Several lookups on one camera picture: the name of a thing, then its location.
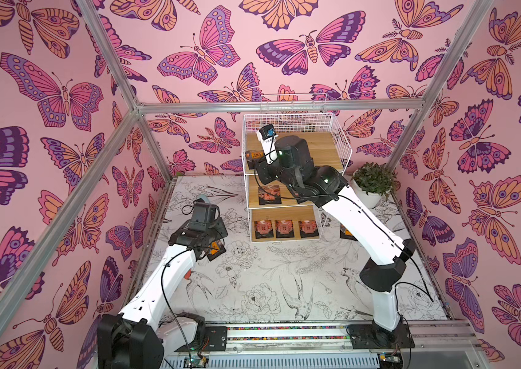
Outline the orange jasmine tea bag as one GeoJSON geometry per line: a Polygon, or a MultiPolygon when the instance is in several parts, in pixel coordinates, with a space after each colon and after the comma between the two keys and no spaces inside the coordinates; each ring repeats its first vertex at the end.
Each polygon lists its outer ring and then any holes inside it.
{"type": "Polygon", "coordinates": [[[245,160],[249,170],[253,171],[262,158],[264,158],[264,153],[262,151],[248,150],[245,152],[245,160]]]}
{"type": "Polygon", "coordinates": [[[351,241],[356,240],[356,238],[349,232],[349,230],[343,224],[340,224],[340,238],[351,241]]]}
{"type": "Polygon", "coordinates": [[[208,261],[213,261],[226,252],[223,239],[214,241],[209,248],[206,249],[205,256],[208,261]]]}

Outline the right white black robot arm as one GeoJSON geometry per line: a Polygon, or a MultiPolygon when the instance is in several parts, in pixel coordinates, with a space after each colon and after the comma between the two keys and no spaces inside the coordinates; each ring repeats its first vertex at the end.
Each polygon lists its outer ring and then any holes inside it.
{"type": "Polygon", "coordinates": [[[254,177],[262,184],[282,184],[294,201],[312,202],[335,218],[366,249],[369,259],[360,280],[371,290],[373,322],[370,337],[383,347],[411,341],[406,320],[398,310],[396,286],[415,248],[396,236],[362,203],[337,169],[318,166],[306,140],[274,131],[257,132],[263,158],[256,161],[254,177]]]}

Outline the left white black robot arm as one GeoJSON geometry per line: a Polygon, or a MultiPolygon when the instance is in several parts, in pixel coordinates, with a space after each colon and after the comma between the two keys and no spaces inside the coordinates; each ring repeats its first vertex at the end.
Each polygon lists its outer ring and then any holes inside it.
{"type": "Polygon", "coordinates": [[[164,256],[139,292],[116,315],[105,315],[97,327],[99,368],[160,368],[166,356],[187,353],[188,368],[202,365],[205,319],[177,314],[171,297],[198,261],[223,255],[227,228],[220,209],[205,195],[188,205],[190,218],[169,237],[164,256]]]}

